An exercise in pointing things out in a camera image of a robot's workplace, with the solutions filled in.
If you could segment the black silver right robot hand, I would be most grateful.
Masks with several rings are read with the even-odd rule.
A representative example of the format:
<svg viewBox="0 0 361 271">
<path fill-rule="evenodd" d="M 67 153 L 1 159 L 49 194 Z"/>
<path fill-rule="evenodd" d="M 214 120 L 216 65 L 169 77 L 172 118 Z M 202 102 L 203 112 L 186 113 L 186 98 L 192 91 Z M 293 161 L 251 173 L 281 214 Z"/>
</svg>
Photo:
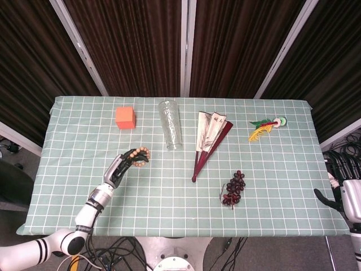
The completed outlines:
<svg viewBox="0 0 361 271">
<path fill-rule="evenodd" d="M 360 159 L 345 152 L 327 151 L 333 170 L 331 184 L 336 193 L 335 200 L 329 200 L 314 189 L 314 194 L 324 205 L 339 212 L 353 224 L 360 224 Z"/>
</svg>

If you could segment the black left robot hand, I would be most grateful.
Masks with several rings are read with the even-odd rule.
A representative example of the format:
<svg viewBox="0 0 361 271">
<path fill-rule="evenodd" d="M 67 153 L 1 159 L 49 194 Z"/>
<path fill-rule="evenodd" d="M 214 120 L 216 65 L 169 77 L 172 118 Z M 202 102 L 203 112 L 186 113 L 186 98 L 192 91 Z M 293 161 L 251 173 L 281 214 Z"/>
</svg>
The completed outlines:
<svg viewBox="0 0 361 271">
<path fill-rule="evenodd" d="M 146 147 L 133 148 L 118 155 L 104 174 L 104 182 L 118 188 L 126 171 L 131 167 L 143 167 L 149 162 L 150 153 Z"/>
</svg>

